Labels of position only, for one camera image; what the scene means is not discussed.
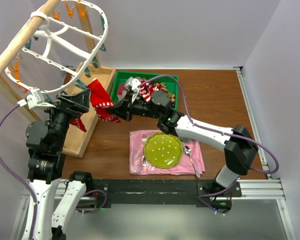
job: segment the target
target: white wall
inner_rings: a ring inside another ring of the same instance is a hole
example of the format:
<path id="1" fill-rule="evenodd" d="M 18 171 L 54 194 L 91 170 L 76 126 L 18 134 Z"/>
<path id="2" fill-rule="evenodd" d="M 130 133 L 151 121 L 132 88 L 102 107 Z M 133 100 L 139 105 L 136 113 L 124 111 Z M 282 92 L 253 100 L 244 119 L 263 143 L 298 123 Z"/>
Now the white wall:
<path id="1" fill-rule="evenodd" d="M 32 0 L 36 8 L 46 0 Z M 120 68 L 243 66 L 280 0 L 89 0 L 109 20 L 101 64 Z M 69 20 L 64 3 L 60 20 Z M 100 17 L 91 14 L 94 30 Z M 77 13 L 69 21 L 76 25 Z M 72 39 L 78 46 L 83 38 Z M 76 59 L 66 57 L 65 65 Z"/>
<path id="2" fill-rule="evenodd" d="M 281 0 L 243 73 L 261 139 L 279 159 L 277 176 L 300 239 L 300 0 Z"/>
<path id="3" fill-rule="evenodd" d="M 0 53 L 30 17 L 34 7 L 30 0 L 0 1 Z M 45 44 L 32 41 L 32 49 L 43 48 Z M 34 57 L 25 54 L 20 62 L 21 79 L 31 86 L 55 88 L 60 86 L 63 74 Z M 0 95 L 0 120 L 13 106 Z M 0 153 L 7 165 L 25 179 L 28 175 L 28 149 L 25 131 L 28 121 L 16 111 L 0 130 Z M 20 204 L 23 186 L 10 176 L 0 165 L 0 240 L 7 240 Z"/>

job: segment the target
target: black mounting plate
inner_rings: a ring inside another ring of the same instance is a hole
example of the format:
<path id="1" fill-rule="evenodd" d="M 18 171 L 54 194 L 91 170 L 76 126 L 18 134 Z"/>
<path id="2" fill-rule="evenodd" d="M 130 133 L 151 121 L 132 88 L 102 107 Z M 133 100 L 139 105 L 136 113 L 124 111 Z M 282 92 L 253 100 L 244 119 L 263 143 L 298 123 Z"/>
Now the black mounting plate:
<path id="1" fill-rule="evenodd" d="M 149 204 L 149 205 L 196 205 L 205 207 L 198 196 L 207 194 L 205 185 L 211 185 L 213 180 L 154 180 L 154 179 L 94 179 L 96 189 L 107 194 L 104 208 L 112 204 Z M 231 188 L 232 197 L 241 197 L 240 183 L 236 182 Z M 103 196 L 98 195 L 100 206 Z M 204 201 L 211 203 L 210 198 Z"/>

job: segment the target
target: wooden frame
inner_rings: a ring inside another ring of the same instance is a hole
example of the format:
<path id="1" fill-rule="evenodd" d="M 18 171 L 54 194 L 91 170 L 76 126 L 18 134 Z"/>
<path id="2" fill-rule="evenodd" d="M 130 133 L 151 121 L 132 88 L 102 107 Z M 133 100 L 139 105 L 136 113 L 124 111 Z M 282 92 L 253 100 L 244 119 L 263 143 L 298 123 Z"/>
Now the wooden frame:
<path id="1" fill-rule="evenodd" d="M 48 0 L 40 9 L 40 12 L 43 12 L 45 15 L 50 15 L 54 8 L 61 2 L 61 0 Z M 80 11 L 78 5 L 76 4 L 76 11 L 78 13 L 78 18 L 80 21 L 81 29 L 92 33 L 92 27 L 88 15 L 88 11 L 84 19 L 80 16 Z M 83 11 L 86 10 L 85 5 L 80 5 Z M 13 105 L 16 105 L 18 101 L 23 98 L 16 92 L 11 85 L 6 81 L 6 79 L 1 75 L 4 69 L 10 64 L 10 62 L 17 56 L 17 54 L 21 51 L 21 49 L 25 46 L 28 40 L 33 36 L 33 34 L 38 30 L 41 24 L 44 22 L 44 19 L 38 16 L 32 17 L 24 27 L 19 31 L 19 33 L 12 39 L 7 48 L 0 55 L 0 93 Z M 96 43 L 92 38 L 85 37 L 85 42 L 88 51 L 90 52 L 95 48 Z M 89 84 L 93 79 L 97 78 L 104 89 L 109 93 L 113 81 L 116 75 L 116 70 L 111 67 L 101 66 L 98 55 L 96 55 L 98 67 L 94 67 L 90 65 L 88 67 L 91 77 L 87 78 L 86 76 L 81 76 L 80 80 L 85 84 Z M 67 89 L 68 94 L 74 94 L 79 92 L 80 89 L 72 85 Z M 22 115 L 29 121 L 34 122 L 35 120 L 39 120 L 39 116 L 32 110 L 28 108 L 28 106 L 20 107 L 19 111 Z M 84 114 L 82 117 L 82 122 L 85 125 L 87 132 L 83 132 L 74 126 L 70 126 L 65 143 L 63 148 L 63 153 L 82 157 L 87 144 L 90 140 L 91 134 L 96 126 L 98 121 L 98 116 L 95 110 L 91 107 L 90 111 Z"/>

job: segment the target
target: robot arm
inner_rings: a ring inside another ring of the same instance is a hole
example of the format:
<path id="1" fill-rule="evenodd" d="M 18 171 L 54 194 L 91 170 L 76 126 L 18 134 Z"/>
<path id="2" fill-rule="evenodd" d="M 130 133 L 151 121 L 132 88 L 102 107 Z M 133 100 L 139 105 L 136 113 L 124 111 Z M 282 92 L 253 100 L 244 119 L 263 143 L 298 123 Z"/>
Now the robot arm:
<path id="1" fill-rule="evenodd" d="M 88 88 L 74 95 L 59 95 L 47 121 L 37 120 L 26 129 L 26 146 L 29 148 L 28 179 L 37 202 L 31 198 L 27 222 L 22 240 L 28 240 L 33 232 L 34 240 L 65 240 L 66 227 L 74 214 L 80 198 L 93 190 L 90 173 L 74 172 L 54 211 L 56 191 L 62 176 L 66 156 L 61 153 L 71 119 L 87 113 L 90 108 L 91 90 Z M 33 216 L 36 212 L 35 225 Z"/>
<path id="2" fill-rule="evenodd" d="M 172 109 L 172 102 L 163 91 L 155 91 L 149 102 L 137 99 L 139 90 L 136 86 L 138 84 L 140 82 L 137 79 L 129 78 L 125 84 L 128 90 L 126 95 L 113 107 L 108 108 L 108 112 L 126 121 L 130 121 L 133 115 L 157 119 L 158 128 L 165 134 L 198 140 L 224 152 L 226 164 L 215 177 L 211 192 L 225 189 L 240 175 L 248 174 L 258 153 L 258 146 L 243 139 L 199 128 L 195 124 L 251 139 L 245 127 L 240 125 L 236 128 L 220 127 L 195 119 L 192 123 L 184 113 Z"/>

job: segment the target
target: white drying rack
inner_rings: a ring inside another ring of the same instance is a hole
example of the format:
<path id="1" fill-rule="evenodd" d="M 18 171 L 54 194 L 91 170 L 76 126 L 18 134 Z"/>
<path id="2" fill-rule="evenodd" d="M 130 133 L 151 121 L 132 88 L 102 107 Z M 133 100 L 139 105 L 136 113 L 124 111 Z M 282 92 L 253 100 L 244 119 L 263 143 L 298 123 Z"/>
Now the white drying rack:
<path id="1" fill-rule="evenodd" d="M 95 4 L 92 4 L 90 2 L 84 1 L 84 0 L 67 0 L 67 1 L 72 1 L 72 2 L 79 2 L 82 5 L 85 5 L 86 7 L 89 7 L 91 9 L 94 9 L 96 11 L 98 11 L 98 13 L 101 15 L 101 17 L 104 19 L 104 25 L 103 25 L 103 34 L 100 36 L 95 36 L 93 34 L 91 34 L 88 31 L 83 31 L 81 29 L 78 29 L 77 27 L 74 26 L 70 26 L 66 23 L 64 23 L 63 21 L 58 21 L 52 17 L 47 16 L 46 14 L 44 14 L 43 12 L 37 10 L 35 12 L 33 12 L 30 16 L 30 19 L 28 20 L 28 22 L 31 20 L 32 17 L 41 17 L 43 19 L 45 19 L 46 24 L 42 25 L 41 28 L 42 30 L 37 30 L 34 33 L 34 37 L 40 37 L 40 38 L 46 38 L 47 39 L 47 43 L 46 43 L 46 47 L 44 50 L 44 53 L 42 55 L 40 55 L 37 52 L 34 52 L 32 50 L 27 49 L 26 47 L 22 48 L 22 51 L 25 53 L 28 53 L 30 55 L 33 55 L 34 57 L 41 59 L 42 61 L 53 65 L 57 68 L 59 68 L 62 71 L 65 71 L 67 73 L 71 74 L 71 79 L 68 83 L 61 85 L 60 87 L 53 89 L 53 90 L 40 90 L 40 95 L 50 95 L 50 94 L 56 94 L 59 93 L 65 89 L 67 89 L 68 87 L 70 87 L 71 85 L 75 84 L 76 81 L 79 79 L 79 77 L 85 72 L 86 68 L 88 67 L 89 63 L 93 60 L 93 58 L 96 56 L 98 50 L 101 48 L 102 44 L 104 43 L 104 41 L 106 40 L 107 34 L 108 34 L 108 20 L 107 17 L 105 15 L 105 13 L 102 11 L 101 8 L 99 8 L 98 6 L 96 6 Z M 49 30 L 49 25 L 50 25 L 50 21 L 63 26 L 63 28 L 59 31 L 56 32 L 51 32 Z M 79 33 L 85 37 L 89 37 L 91 39 L 94 39 L 97 41 L 96 46 L 94 47 L 94 49 L 91 52 L 86 52 L 81 50 L 80 48 L 74 46 L 73 44 L 71 44 L 70 42 L 64 40 L 63 38 L 60 37 L 60 35 L 64 34 L 66 31 L 68 30 L 72 30 L 76 33 Z M 77 70 L 77 71 L 73 71 L 51 59 L 49 59 L 49 53 L 51 50 L 51 46 L 52 43 L 57 43 L 61 46 L 63 46 L 64 48 L 66 48 L 68 51 L 84 58 L 84 62 L 81 65 L 81 67 Z M 37 87 L 32 87 L 32 86 L 28 86 L 25 83 L 19 81 L 18 79 L 15 79 L 14 76 L 11 74 L 10 70 L 8 67 L 5 68 L 4 72 L 6 73 L 6 75 L 9 77 L 10 80 L 12 80 L 14 83 L 18 84 L 19 86 L 22 86 L 23 88 L 29 90 L 32 92 L 32 94 L 35 93 L 36 97 L 38 94 L 38 88 Z"/>

